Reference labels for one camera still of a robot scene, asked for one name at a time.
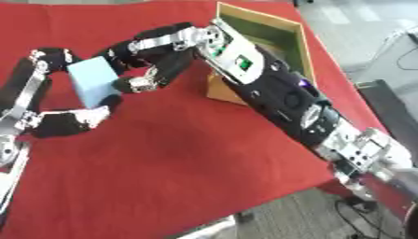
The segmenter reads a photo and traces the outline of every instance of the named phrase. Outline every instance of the red table surface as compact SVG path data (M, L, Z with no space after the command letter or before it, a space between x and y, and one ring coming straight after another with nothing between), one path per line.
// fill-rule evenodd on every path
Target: red table surface
M285 3L240 2L300 21ZM124 6L0 5L0 76L29 49L82 57L179 21L206 25L215 2ZM359 128L382 129L306 25L320 89ZM162 91L125 95L111 120L73 137L32 140L4 238L160 238L331 179L326 164L251 109L207 99L202 62ZM79 106L55 76L45 108Z

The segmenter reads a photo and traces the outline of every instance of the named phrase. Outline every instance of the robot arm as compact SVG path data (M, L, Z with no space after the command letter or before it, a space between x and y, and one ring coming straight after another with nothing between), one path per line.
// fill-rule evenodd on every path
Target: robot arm
M407 149L376 129L360 132L309 80L221 19L205 28L180 23L141 36L102 52L117 71L149 66L142 77L117 80L118 90L162 88L197 56L259 114L329 162L334 176L356 195L378 196L375 191L370 194L371 176L417 202L418 170ZM158 57L152 58L153 52Z
M95 128L120 102L109 96L97 108L39 112L50 87L49 75L80 61L68 49L35 49L20 59L9 80L0 88L0 217L4 217L13 191L29 159L29 144L18 137L79 134Z

